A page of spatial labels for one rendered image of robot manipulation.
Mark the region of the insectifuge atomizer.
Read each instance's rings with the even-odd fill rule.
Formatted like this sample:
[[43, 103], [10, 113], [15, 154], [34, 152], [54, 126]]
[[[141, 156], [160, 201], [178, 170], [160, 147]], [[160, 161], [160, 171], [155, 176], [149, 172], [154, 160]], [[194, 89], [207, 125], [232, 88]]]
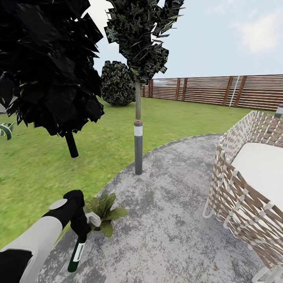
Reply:
[[77, 266], [79, 264], [82, 251], [84, 249], [85, 242], [78, 236], [77, 242], [68, 266], [68, 272], [75, 272], [77, 270]]

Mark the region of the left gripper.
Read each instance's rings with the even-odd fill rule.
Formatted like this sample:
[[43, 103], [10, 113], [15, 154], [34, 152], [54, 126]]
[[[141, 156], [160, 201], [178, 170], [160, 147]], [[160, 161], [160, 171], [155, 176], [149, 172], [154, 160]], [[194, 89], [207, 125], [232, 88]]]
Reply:
[[71, 229], [85, 242], [87, 240], [86, 235], [91, 231], [91, 226], [87, 223], [85, 213], [84, 215], [77, 219], [70, 221]]

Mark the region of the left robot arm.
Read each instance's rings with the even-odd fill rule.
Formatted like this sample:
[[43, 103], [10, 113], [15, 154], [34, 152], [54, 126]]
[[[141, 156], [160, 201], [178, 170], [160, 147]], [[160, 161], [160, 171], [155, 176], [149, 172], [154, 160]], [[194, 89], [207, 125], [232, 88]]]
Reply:
[[34, 283], [47, 256], [62, 230], [71, 222], [71, 229], [85, 242], [91, 231], [90, 221], [96, 227], [101, 219], [94, 212], [84, 213], [81, 190], [66, 193], [64, 199], [54, 202], [32, 227], [0, 250], [0, 283]]

